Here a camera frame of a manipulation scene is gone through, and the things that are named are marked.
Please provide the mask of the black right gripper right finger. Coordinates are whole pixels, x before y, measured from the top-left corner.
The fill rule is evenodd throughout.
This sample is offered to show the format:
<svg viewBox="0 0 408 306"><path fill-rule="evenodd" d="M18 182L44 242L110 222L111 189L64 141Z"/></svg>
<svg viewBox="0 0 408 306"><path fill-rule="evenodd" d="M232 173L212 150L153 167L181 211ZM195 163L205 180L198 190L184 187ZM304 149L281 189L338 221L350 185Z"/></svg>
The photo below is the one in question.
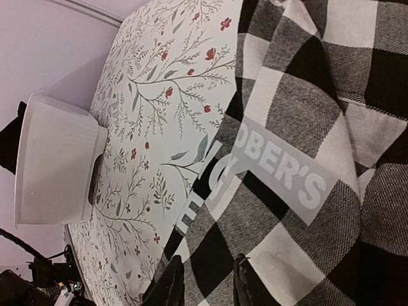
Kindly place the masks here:
<svg viewBox="0 0 408 306"><path fill-rule="evenodd" d="M238 254L233 268L233 304L240 306L273 306L279 303L243 254Z"/></svg>

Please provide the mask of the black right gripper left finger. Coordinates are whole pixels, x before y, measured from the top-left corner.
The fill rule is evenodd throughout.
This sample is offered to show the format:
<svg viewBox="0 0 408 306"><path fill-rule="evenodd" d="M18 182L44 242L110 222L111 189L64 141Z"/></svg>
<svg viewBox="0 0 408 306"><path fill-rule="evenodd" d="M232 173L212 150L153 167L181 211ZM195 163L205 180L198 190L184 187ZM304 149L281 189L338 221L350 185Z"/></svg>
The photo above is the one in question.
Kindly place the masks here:
<svg viewBox="0 0 408 306"><path fill-rule="evenodd" d="M185 305L184 265L180 255L175 255L163 273L143 294L142 305Z"/></svg>

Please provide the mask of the black white checkered shirt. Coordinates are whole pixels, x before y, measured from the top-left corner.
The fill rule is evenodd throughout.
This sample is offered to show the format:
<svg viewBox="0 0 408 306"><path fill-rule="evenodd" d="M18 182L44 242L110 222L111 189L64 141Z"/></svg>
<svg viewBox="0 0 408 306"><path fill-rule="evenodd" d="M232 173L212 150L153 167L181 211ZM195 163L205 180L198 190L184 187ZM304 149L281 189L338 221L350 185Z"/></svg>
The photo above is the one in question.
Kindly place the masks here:
<svg viewBox="0 0 408 306"><path fill-rule="evenodd" d="M237 90L164 248L185 305L407 304L407 2L244 1Z"/></svg>

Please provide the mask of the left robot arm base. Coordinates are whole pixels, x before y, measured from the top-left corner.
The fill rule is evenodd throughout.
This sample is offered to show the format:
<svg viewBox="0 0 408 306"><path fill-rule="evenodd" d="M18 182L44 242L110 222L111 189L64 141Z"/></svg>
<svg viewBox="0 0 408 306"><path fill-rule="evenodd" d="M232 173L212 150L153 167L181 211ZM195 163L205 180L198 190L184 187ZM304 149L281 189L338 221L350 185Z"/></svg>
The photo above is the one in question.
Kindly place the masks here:
<svg viewBox="0 0 408 306"><path fill-rule="evenodd" d="M74 260L73 250L49 258L15 235L1 230L1 236L33 256L28 263L32 281L10 269L1 272L1 305L94 305L85 297L84 283Z"/></svg>

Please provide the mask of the white plastic bin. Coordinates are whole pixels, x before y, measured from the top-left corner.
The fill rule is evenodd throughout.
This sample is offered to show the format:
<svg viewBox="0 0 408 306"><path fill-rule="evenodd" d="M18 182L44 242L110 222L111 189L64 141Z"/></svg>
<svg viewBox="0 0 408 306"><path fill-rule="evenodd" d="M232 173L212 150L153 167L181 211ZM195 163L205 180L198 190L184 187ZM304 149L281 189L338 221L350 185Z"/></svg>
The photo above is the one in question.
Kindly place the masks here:
<svg viewBox="0 0 408 306"><path fill-rule="evenodd" d="M89 220L92 174L107 138L107 128L89 112L31 94L18 146L15 225Z"/></svg>

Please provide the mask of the floral patterned table cloth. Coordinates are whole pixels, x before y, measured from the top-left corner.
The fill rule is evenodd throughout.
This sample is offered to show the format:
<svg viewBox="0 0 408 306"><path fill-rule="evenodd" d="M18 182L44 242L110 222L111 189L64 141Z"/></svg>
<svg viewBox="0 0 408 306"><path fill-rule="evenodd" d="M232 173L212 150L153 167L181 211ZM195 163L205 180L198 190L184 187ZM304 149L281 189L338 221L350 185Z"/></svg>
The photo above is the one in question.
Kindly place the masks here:
<svg viewBox="0 0 408 306"><path fill-rule="evenodd" d="M150 1L122 22L91 114L108 130L69 227L97 305L139 305L235 87L240 1Z"/></svg>

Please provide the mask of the black cloth on bin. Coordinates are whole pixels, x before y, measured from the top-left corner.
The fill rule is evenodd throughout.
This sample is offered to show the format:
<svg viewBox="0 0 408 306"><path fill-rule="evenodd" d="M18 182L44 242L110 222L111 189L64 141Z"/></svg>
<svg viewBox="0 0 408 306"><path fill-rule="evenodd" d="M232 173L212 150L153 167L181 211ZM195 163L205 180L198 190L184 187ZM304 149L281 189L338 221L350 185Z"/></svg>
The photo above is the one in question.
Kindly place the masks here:
<svg viewBox="0 0 408 306"><path fill-rule="evenodd" d="M27 104L19 103L17 117L13 119L0 134L0 163L1 167L15 174L17 167L18 146L22 130L22 123Z"/></svg>

